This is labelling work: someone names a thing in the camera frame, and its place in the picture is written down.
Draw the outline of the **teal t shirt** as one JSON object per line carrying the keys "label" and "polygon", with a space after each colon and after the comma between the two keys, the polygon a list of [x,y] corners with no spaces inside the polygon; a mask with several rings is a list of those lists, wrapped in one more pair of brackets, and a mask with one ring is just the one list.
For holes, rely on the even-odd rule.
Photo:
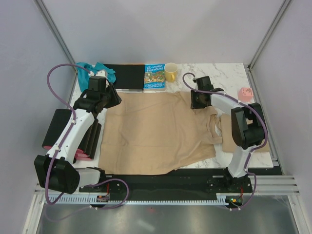
{"label": "teal t shirt", "polygon": [[[107,78],[111,83],[115,83],[116,75],[113,69],[106,67],[102,63],[97,63],[94,67],[85,62],[78,62],[76,65],[84,67],[89,72],[93,72],[96,74],[98,71],[105,70],[107,72]],[[89,81],[89,73],[81,68],[77,68],[78,71],[78,83],[80,87],[80,91],[83,92],[88,88],[88,81]]]}

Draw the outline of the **black drawer organiser with pink fronts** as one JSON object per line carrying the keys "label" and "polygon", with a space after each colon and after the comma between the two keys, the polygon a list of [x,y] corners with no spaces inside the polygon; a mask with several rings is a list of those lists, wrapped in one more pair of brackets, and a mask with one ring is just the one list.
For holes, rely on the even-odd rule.
{"label": "black drawer organiser with pink fronts", "polygon": [[[65,129],[72,111],[70,109],[56,109],[49,125],[46,136],[43,140],[42,147],[46,150],[52,148],[56,143],[61,133]],[[88,128],[83,136],[80,145],[75,154],[74,163],[77,160],[91,161],[95,158],[98,139],[101,131],[101,124],[98,119],[95,118],[93,124]]]}

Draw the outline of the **beige t shirt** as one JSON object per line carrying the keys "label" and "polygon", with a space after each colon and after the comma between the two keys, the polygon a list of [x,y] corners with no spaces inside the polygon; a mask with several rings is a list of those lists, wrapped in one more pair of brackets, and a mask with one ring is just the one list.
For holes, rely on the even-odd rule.
{"label": "beige t shirt", "polygon": [[215,108],[193,110],[189,92],[120,97],[105,116],[98,165],[107,174],[162,175],[215,157]]}

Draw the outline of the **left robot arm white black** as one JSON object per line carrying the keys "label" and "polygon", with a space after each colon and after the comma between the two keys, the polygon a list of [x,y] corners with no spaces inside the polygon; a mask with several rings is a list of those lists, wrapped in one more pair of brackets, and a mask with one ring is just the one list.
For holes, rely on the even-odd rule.
{"label": "left robot arm white black", "polygon": [[39,184],[47,191],[72,194],[78,187],[87,185],[97,192],[105,190],[107,180],[98,169],[73,167],[77,149],[98,114],[121,103],[113,84],[105,81],[101,79],[99,85],[92,85],[81,94],[70,108],[72,113],[59,138],[46,155],[36,157]]}

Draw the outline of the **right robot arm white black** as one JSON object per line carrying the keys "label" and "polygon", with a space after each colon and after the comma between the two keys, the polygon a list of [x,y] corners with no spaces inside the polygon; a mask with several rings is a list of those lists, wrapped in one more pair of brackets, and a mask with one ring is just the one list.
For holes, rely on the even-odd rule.
{"label": "right robot arm white black", "polygon": [[236,144],[232,160],[227,167],[230,176],[223,179],[229,192],[241,186],[240,177],[247,174],[251,153],[265,145],[268,140],[262,107],[259,103],[246,104],[219,90],[191,90],[191,108],[203,109],[213,106],[231,117],[232,138]]}

